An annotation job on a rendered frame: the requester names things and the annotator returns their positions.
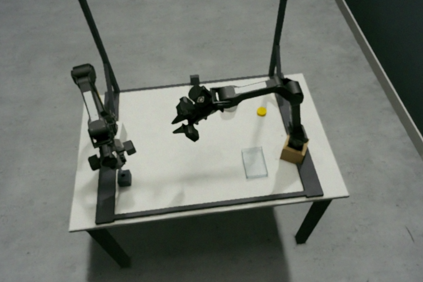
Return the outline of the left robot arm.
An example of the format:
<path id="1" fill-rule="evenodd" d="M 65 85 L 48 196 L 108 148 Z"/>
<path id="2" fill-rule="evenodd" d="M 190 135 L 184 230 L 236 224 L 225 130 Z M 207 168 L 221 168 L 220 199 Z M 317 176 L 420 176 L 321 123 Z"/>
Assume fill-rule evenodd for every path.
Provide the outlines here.
<path id="1" fill-rule="evenodd" d="M 309 141 L 305 128 L 301 124 L 300 105 L 303 103 L 304 94 L 299 81 L 275 76 L 272 79 L 245 86 L 229 85 L 209 89 L 210 91 L 204 85 L 191 87 L 188 97 L 194 104 L 180 101 L 176 106 L 177 115 L 191 121 L 198 113 L 194 109 L 196 105 L 201 107 L 206 116 L 210 116 L 218 110 L 223 113 L 224 109 L 237 106 L 243 100 L 277 93 L 290 103 L 290 121 L 286 122 L 287 131 L 289 129 L 288 147 L 302 151 L 303 144 Z M 217 100 L 216 93 L 219 100 Z"/>

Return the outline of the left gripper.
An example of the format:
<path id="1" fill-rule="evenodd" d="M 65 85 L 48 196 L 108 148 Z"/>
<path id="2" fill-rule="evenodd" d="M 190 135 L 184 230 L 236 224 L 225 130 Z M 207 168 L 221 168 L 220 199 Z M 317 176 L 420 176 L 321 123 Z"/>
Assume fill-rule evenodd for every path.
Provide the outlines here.
<path id="1" fill-rule="evenodd" d="M 179 99 L 180 101 L 184 101 L 187 102 L 189 104 L 193 104 L 193 101 L 191 101 L 188 97 L 183 96 Z M 174 131 L 172 131 L 173 134 L 178 134 L 178 133 L 184 133 L 185 136 L 190 139 L 193 142 L 196 142 L 199 140 L 199 131 L 197 129 L 195 129 L 194 124 L 195 125 L 199 125 L 199 121 L 201 120 L 207 120 L 207 117 L 200 106 L 196 105 L 195 110 L 198 111 L 197 115 L 195 116 L 195 118 L 191 121 L 188 121 L 188 124 L 185 125 L 184 123 L 182 123 L 182 125 L 180 127 L 178 127 L 177 129 L 175 129 Z M 185 119 L 182 119 L 182 116 L 176 116 L 173 121 L 171 122 L 172 125 L 177 124 L 179 122 L 184 121 Z"/>

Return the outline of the yellow short cylinder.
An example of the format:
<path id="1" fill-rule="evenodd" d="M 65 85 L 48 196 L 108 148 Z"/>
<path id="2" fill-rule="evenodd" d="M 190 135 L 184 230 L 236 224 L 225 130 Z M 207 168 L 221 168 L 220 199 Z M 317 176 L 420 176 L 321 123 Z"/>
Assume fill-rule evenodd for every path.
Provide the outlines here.
<path id="1" fill-rule="evenodd" d="M 265 116 L 265 115 L 266 115 L 266 113 L 267 113 L 267 110 L 266 110 L 266 108 L 264 108 L 264 107 L 259 107 L 259 108 L 257 109 L 257 115 L 258 115 L 258 116 L 263 117 L 263 116 Z"/>

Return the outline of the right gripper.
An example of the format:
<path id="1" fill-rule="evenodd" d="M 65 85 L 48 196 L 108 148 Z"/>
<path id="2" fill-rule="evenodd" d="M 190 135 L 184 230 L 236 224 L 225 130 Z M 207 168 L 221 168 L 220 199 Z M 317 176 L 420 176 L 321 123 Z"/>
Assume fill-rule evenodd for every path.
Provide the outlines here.
<path id="1" fill-rule="evenodd" d="M 120 154 L 124 155 L 125 151 L 126 151 L 128 156 L 136 153 L 135 146 L 134 146 L 134 144 L 131 140 L 123 142 L 122 144 L 124 146 L 123 148 L 121 148 L 120 146 L 116 147 L 116 145 L 114 145 L 115 150 L 119 151 Z M 101 164 L 100 164 L 101 159 L 100 159 L 100 157 L 97 156 L 97 154 L 88 157 L 88 162 L 89 162 L 89 165 L 90 165 L 90 168 L 92 169 L 92 171 L 98 170 L 102 167 Z"/>

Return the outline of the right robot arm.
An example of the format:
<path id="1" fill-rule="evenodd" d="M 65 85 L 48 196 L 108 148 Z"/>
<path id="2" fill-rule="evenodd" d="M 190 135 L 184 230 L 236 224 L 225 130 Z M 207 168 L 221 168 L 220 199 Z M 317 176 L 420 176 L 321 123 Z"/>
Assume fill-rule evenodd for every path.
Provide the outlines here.
<path id="1" fill-rule="evenodd" d="M 118 131 L 117 118 L 114 113 L 110 112 L 110 109 L 103 105 L 95 86 L 96 75 L 94 71 L 95 69 L 90 63 L 74 66 L 71 77 L 82 93 L 88 112 L 88 134 L 93 148 L 99 148 L 102 166 L 110 167 L 115 171 L 122 168 L 127 160 L 124 155 L 115 150 L 114 138 Z M 95 143 L 93 139 L 96 140 Z"/>

